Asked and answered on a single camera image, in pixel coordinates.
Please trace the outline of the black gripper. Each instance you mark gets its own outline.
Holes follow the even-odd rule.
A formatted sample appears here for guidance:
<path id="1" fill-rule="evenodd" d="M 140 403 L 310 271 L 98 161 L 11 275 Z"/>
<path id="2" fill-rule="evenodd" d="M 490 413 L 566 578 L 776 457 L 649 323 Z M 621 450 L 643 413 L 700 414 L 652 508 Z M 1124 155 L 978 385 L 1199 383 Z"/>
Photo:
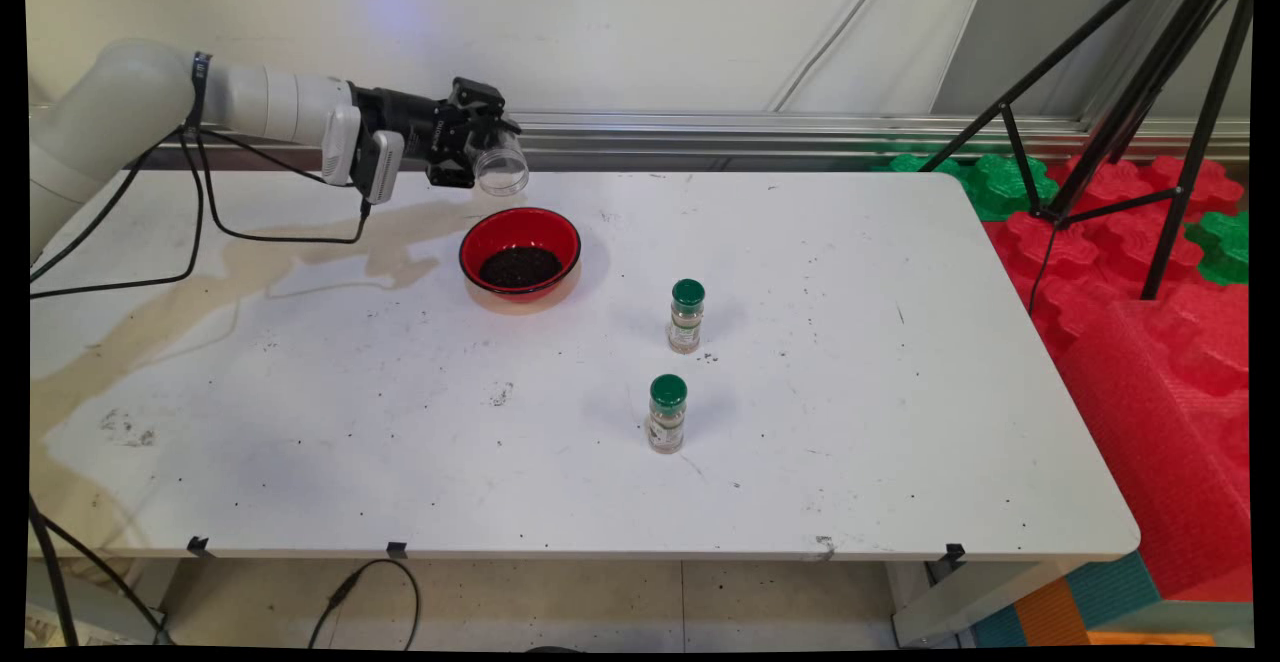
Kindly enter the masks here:
<path id="1" fill-rule="evenodd" d="M 433 187 L 472 190 L 474 164 L 466 152 L 468 138 L 492 134 L 524 134 L 506 111 L 506 99 L 493 85 L 456 77 L 448 100 L 430 100 L 416 93 L 384 88 L 355 87 L 352 101 L 360 110 L 361 132 L 351 166 L 356 184 L 371 182 L 378 151 L 375 132 L 398 133 L 403 138 L 403 160 L 426 164 Z"/>

